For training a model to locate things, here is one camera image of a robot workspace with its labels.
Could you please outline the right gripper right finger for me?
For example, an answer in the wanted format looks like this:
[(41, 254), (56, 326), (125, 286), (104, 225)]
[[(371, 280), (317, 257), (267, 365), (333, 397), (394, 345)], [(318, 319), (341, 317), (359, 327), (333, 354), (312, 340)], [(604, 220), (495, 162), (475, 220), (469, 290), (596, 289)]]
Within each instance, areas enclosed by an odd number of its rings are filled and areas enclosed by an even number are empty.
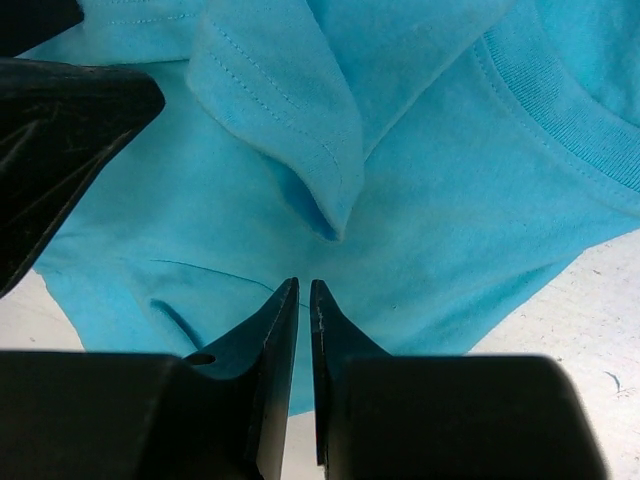
[(551, 358), (394, 356), (311, 285), (317, 461), (329, 479), (603, 479)]

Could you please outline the teal t shirt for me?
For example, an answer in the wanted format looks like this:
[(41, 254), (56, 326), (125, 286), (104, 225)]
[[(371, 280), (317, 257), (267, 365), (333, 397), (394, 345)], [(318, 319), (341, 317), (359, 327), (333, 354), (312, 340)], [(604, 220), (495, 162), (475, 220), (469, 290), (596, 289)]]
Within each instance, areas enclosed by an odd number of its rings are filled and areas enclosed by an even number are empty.
[(34, 60), (162, 113), (36, 263), (93, 351), (185, 356), (289, 277), (401, 355), (461, 354), (639, 226), (635, 1), (86, 1)]

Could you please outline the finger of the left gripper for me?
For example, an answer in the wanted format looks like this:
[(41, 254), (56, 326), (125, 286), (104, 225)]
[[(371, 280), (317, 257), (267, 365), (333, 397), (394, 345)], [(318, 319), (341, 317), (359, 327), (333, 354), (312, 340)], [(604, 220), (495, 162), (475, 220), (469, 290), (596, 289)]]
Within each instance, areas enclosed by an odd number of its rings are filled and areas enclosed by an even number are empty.
[(1, 292), (33, 267), (104, 166), (165, 106), (146, 73), (1, 61)]
[(83, 20), (76, 0), (1, 0), (1, 55), (18, 56)]

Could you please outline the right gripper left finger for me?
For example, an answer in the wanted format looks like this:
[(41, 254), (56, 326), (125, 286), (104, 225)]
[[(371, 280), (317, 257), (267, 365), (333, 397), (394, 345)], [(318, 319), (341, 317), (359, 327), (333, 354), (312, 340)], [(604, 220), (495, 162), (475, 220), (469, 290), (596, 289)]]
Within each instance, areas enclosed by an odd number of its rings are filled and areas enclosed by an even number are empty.
[(299, 283), (199, 351), (5, 351), (5, 479), (277, 479)]

